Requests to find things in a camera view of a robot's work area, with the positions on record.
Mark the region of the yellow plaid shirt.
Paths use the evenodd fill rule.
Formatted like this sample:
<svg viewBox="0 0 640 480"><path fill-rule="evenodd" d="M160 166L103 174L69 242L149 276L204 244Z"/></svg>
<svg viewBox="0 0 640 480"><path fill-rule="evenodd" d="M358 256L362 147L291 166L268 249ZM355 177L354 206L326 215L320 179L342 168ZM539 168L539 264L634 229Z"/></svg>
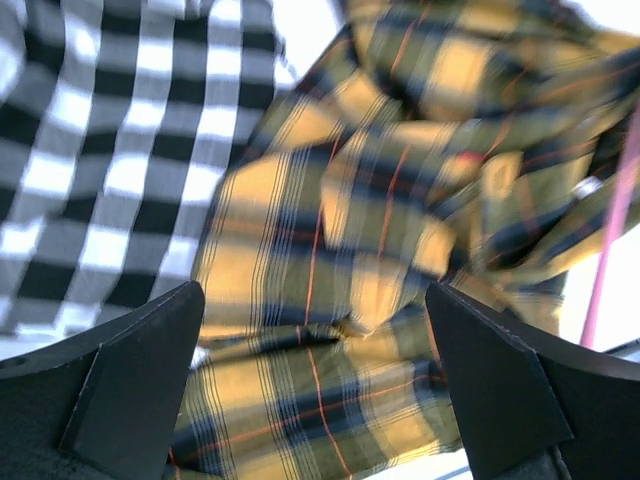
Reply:
<svg viewBox="0 0 640 480"><path fill-rule="evenodd" d="M549 333L597 253L639 39L557 1L351 1L230 167L168 479L363 479L461 448L425 293Z"/></svg>

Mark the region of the black white checked shirt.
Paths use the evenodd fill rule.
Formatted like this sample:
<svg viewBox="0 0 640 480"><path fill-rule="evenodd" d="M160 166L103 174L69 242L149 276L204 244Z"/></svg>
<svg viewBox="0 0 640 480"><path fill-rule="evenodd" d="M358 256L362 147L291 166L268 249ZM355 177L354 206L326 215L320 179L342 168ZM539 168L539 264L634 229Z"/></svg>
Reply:
<svg viewBox="0 0 640 480"><path fill-rule="evenodd" d="M1 331L58 341L186 281L286 83L268 1L1 5Z"/></svg>

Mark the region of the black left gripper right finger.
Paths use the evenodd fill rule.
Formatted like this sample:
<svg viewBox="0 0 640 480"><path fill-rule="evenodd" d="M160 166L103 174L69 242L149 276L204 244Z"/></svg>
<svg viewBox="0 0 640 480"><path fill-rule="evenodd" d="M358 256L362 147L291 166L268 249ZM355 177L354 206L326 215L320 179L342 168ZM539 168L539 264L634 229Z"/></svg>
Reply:
<svg viewBox="0 0 640 480"><path fill-rule="evenodd" d="M426 304L474 478L638 478L638 342L589 350L441 284Z"/></svg>

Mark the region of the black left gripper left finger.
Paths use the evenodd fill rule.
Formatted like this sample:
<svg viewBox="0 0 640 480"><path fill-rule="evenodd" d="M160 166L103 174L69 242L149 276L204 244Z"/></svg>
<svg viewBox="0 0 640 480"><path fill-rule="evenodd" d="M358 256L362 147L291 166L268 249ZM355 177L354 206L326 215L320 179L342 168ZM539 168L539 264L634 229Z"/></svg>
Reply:
<svg viewBox="0 0 640 480"><path fill-rule="evenodd" d="M162 476L204 310L187 282L1 363L4 479Z"/></svg>

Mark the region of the pink hanger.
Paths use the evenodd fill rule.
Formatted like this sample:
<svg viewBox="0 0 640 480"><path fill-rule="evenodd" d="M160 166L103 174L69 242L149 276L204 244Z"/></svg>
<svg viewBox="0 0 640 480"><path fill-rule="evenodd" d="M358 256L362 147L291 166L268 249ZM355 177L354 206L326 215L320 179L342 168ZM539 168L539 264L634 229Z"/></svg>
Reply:
<svg viewBox="0 0 640 480"><path fill-rule="evenodd" d="M623 234L626 215L636 183L639 169L639 104L636 104L631 117L627 139L618 165L615 188L604 225L604 237L601 256L596 270L590 302L583 325L580 345L593 347L599 306L606 276L612 244Z"/></svg>

